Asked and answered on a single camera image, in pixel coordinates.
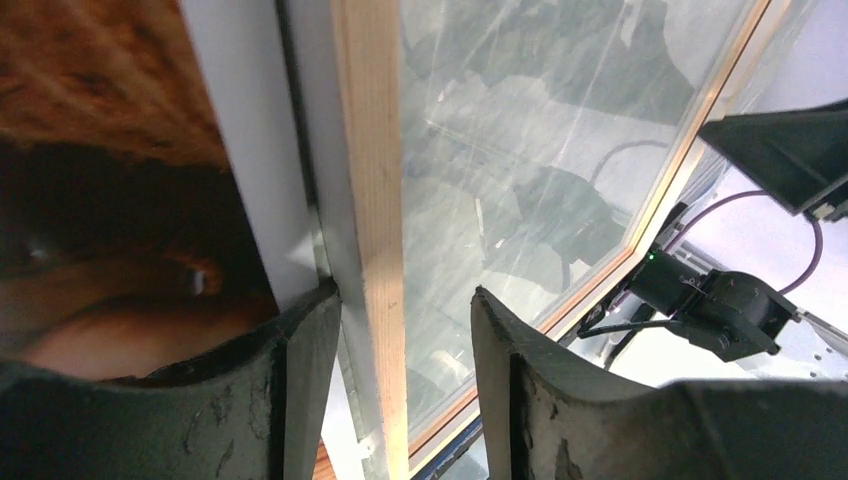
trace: wooden edge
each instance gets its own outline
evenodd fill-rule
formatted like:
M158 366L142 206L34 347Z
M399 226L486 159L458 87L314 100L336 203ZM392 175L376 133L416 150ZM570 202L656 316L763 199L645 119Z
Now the wooden edge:
M704 147L692 149L698 133L708 115L713 110L716 101L730 78L733 69L739 61L742 53L748 45L753 32L763 18L771 0L761 0L751 9L747 20L739 31L737 41L728 51L727 60L719 67L713 85L707 90L701 107L696 111L691 127L680 140L680 147L671 159L670 165L660 179L654 195L643 210L641 221L636 225L631 241L624 246L624 250L613 258L610 263L583 286L575 295L569 298L558 308L553 315L542 322L538 327L542 333L548 336L560 337L565 334L586 312L593 306L593 302L609 292L618 281L638 263L653 238L656 236L668 212L674 207L678 196L686 185L689 175L703 155ZM425 433L414 439L410 446L410 457L418 456L419 461L412 465L413 471L417 472L435 456L438 451L446 446L467 425L458 426L453 422L453 431L445 435L445 427L452 423L457 415L467 410L471 403L477 399L477 389L471 389L457 403L452 405L446 415L427 429ZM430 444L431 440L439 437L438 445ZM430 454L423 452L425 448L432 450Z
M333 0L365 308L389 477L409 469L403 318L398 1Z

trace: glass panel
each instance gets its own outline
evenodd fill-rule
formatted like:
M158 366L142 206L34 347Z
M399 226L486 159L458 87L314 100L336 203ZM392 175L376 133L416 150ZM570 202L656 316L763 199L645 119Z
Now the glass panel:
M473 379L476 285L538 324L621 251L752 3L402 1L411 438Z

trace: transparent panel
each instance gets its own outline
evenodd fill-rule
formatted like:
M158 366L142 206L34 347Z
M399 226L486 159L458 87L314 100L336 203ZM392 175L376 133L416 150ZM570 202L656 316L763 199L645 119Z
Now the transparent panel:
M403 0L412 436L473 379L478 284L521 318L624 246L755 0Z

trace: purple cable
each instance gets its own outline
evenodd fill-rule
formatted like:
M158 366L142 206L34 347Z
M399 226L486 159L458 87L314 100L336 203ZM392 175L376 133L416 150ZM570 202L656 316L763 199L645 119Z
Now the purple cable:
M740 198L767 197L767 196L768 196L768 194L766 192L762 191L762 190L751 190L751 191L748 191L748 192L735 193L733 195L730 195L729 197L722 198L721 200L717 201L716 203L705 208L701 213L695 215L692 218L692 220L690 220L679 232L677 232L677 235L675 235L671 239L671 241L668 242L668 245L666 245L665 248L663 248L663 251L667 252L667 251L671 250L672 248L674 248L674 246L677 245L677 243L680 240L682 240L683 237L687 233L689 233L689 230L692 230L692 227L694 227L696 223L703 220L704 217L706 217L710 213L714 212L718 208L720 208L724 205L727 205L728 203L730 203L734 200L739 200ZM810 260L810 264L807 265L806 270L804 270L804 272L801 273L801 276L796 278L795 281L793 281L789 285L778 290L778 293L780 293L781 295L786 295L787 293L795 290L796 288L800 287L801 284L806 282L807 279L809 279L813 275L813 272L816 271L816 268L818 268L819 262L821 261L822 251L824 250L824 235L822 235L821 225L819 225L819 222L815 221L814 219L808 219L808 220L810 222L810 225L813 226L813 234L815 235L815 242L816 242L815 250L813 251L813 258ZM615 302L613 305L610 306L610 310L614 310L614 309L618 308L624 302L624 300L626 300L627 297L629 297L629 296L630 296L630 292L625 292L625 294L622 295L621 298L617 302Z

